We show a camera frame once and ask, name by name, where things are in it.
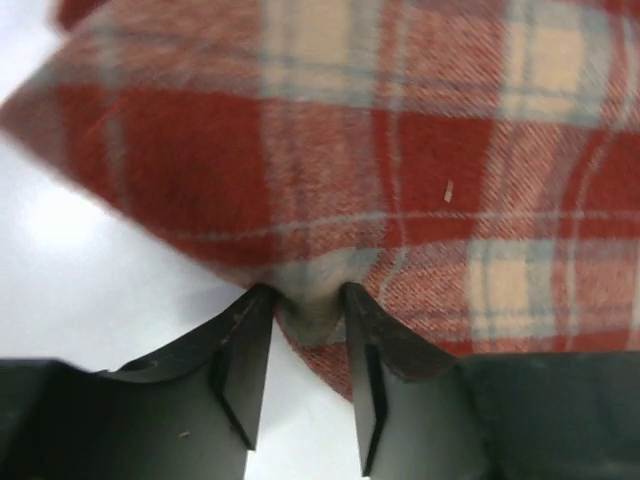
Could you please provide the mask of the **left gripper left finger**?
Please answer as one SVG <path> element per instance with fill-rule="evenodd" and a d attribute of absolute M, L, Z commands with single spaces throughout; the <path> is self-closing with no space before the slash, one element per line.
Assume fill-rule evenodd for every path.
<path fill-rule="evenodd" d="M 1 364 L 5 479 L 240 479 L 254 450 L 274 292 L 116 371 L 54 359 Z"/>

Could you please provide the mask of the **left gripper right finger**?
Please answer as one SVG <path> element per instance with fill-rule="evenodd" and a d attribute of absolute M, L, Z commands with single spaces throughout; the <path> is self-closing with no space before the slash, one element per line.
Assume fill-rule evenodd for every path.
<path fill-rule="evenodd" d="M 362 473 L 371 479 L 635 479 L 635 352 L 477 354 L 427 342 L 341 289 Z"/>

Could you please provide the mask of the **red plaid skirt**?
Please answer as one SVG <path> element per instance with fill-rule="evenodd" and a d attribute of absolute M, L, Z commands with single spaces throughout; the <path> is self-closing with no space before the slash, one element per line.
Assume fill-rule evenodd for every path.
<path fill-rule="evenodd" d="M 338 291 L 455 355 L 639 346 L 635 1 L 64 1 L 1 108 L 46 165 L 282 294 L 349 396 Z"/>

